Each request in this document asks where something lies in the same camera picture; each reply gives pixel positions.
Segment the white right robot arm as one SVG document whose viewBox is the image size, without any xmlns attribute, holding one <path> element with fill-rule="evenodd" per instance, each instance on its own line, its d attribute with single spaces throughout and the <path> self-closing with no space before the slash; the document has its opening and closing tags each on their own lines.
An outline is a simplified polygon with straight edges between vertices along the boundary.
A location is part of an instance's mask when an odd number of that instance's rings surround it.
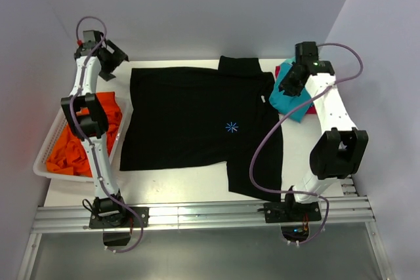
<svg viewBox="0 0 420 280">
<path fill-rule="evenodd" d="M 295 45 L 295 60 L 280 81 L 278 91 L 298 98 L 307 92 L 309 100 L 293 106 L 298 111 L 310 104 L 315 107 L 321 136 L 309 155 L 309 171 L 291 186 L 284 205 L 285 216 L 297 221 L 306 214 L 309 204 L 333 183 L 358 171 L 368 144 L 368 134 L 357 128 L 339 94 L 338 79 L 332 63 L 321 60 L 314 41 Z"/>
</svg>

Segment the white plastic basket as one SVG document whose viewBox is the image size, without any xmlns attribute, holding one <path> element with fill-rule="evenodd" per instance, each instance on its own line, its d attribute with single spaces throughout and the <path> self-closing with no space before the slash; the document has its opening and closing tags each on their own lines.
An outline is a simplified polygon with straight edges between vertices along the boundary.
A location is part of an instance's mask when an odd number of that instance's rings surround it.
<svg viewBox="0 0 420 280">
<path fill-rule="evenodd" d="M 130 101 L 118 98 L 114 92 L 100 92 L 98 97 L 109 122 L 106 146 L 109 159 L 112 160 L 128 115 Z M 81 140 L 72 134 L 62 110 L 58 111 L 35 159 L 33 171 L 38 176 L 51 179 L 93 181 Z"/>
</svg>

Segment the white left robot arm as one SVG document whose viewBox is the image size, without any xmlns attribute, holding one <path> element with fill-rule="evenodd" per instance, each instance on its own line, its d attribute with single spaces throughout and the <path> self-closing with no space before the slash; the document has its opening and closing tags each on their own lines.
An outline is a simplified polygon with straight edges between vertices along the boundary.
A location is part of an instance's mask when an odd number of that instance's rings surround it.
<svg viewBox="0 0 420 280">
<path fill-rule="evenodd" d="M 91 218 L 106 227 L 118 228 L 128 221 L 128 211 L 112 177 L 107 150 L 109 122 L 96 86 L 99 77 L 105 81 L 114 79 L 113 71 L 128 56 L 101 31 L 84 31 L 77 44 L 75 83 L 60 104 L 72 134 L 81 140 L 87 154 L 95 186 L 94 201 L 87 204 Z"/>
</svg>

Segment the black t-shirt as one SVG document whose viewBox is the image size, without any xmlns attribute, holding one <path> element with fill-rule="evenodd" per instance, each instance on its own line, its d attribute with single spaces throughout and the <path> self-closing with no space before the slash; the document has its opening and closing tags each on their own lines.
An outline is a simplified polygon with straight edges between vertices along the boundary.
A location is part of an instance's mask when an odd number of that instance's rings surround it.
<svg viewBox="0 0 420 280">
<path fill-rule="evenodd" d="M 257 58 L 221 56 L 217 69 L 134 68 L 129 88 L 120 170 L 223 162 L 229 191 L 279 201 L 284 140 L 269 102 L 274 76 Z"/>
</svg>

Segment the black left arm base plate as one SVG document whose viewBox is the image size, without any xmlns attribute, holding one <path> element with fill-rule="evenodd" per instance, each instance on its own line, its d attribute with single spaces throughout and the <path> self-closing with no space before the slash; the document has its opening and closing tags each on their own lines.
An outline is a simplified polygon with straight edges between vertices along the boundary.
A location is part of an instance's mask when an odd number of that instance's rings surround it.
<svg viewBox="0 0 420 280">
<path fill-rule="evenodd" d="M 148 226 L 149 208 L 148 207 L 132 207 L 137 216 L 123 209 L 123 214 L 116 213 L 106 217 L 95 216 L 89 221 L 90 229 L 110 229 L 110 228 L 146 228 Z"/>
</svg>

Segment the aluminium rail frame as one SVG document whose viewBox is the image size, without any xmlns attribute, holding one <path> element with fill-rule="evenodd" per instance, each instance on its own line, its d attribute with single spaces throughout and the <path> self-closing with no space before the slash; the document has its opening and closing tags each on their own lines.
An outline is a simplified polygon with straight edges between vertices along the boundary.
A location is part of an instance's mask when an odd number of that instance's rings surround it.
<svg viewBox="0 0 420 280">
<path fill-rule="evenodd" d="M 318 131 L 318 121 L 313 116 L 302 123 L 283 124 L 285 154 L 282 182 L 285 186 L 299 182 L 306 174 L 308 154 L 316 142 Z M 46 201 L 38 208 L 33 221 L 30 240 L 18 272 L 19 279 L 30 278 L 42 235 L 88 231 L 88 213 L 82 208 L 81 200 L 93 196 L 92 180 L 70 180 L 66 176 L 51 175 L 49 181 Z M 226 169 L 222 164 L 182 170 L 117 173 L 117 181 L 122 188 L 128 189 L 129 199 L 150 209 L 151 230 L 244 228 L 264 224 L 263 215 L 257 212 L 260 201 L 228 192 Z M 393 279 L 394 273 L 369 199 L 358 194 L 353 179 L 347 177 L 332 183 L 324 191 L 321 206 L 330 224 L 363 224 L 381 279 Z"/>
</svg>

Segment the light turquoise shirt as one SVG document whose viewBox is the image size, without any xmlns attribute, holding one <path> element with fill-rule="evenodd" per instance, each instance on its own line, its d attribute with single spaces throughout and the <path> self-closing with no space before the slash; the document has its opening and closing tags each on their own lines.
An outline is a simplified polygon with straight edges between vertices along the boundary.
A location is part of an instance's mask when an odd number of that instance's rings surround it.
<svg viewBox="0 0 420 280">
<path fill-rule="evenodd" d="M 293 63 L 295 63 L 295 57 L 293 57 L 293 58 L 287 58 L 287 59 L 285 59 L 281 64 L 280 64 L 280 67 L 283 67 L 283 66 L 292 66 L 293 65 Z"/>
</svg>

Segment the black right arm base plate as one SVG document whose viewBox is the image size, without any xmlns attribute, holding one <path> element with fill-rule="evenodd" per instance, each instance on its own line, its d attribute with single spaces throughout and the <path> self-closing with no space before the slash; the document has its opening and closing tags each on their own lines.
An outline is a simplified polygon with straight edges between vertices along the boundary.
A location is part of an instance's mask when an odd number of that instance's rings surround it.
<svg viewBox="0 0 420 280">
<path fill-rule="evenodd" d="M 264 213 L 266 223 L 318 222 L 322 219 L 318 203 L 288 205 L 285 201 L 279 203 L 264 203 L 258 212 Z"/>
</svg>

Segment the orange shirt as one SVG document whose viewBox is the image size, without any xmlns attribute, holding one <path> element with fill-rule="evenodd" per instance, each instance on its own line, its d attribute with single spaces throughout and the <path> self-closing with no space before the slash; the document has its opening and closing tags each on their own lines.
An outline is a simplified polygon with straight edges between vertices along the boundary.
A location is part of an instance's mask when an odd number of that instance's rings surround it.
<svg viewBox="0 0 420 280">
<path fill-rule="evenodd" d="M 108 118 L 107 150 L 108 155 L 110 155 L 116 142 L 123 114 L 116 102 L 115 92 L 99 92 L 97 96 Z M 48 172 L 56 174 L 92 177 L 81 140 L 72 134 L 68 124 L 56 141 L 47 159 L 46 166 Z"/>
</svg>

